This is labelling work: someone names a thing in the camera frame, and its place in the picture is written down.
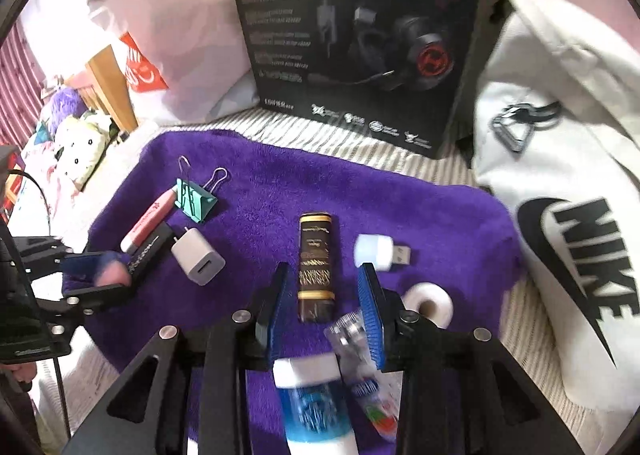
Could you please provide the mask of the person's hand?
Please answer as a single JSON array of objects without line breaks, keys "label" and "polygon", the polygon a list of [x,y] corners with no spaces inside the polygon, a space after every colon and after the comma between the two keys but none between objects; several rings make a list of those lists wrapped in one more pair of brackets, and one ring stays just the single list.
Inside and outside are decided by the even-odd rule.
[{"label": "person's hand", "polygon": [[35,362],[1,365],[1,373],[9,379],[10,387],[14,391],[29,392],[32,382],[37,376],[37,364]]}]

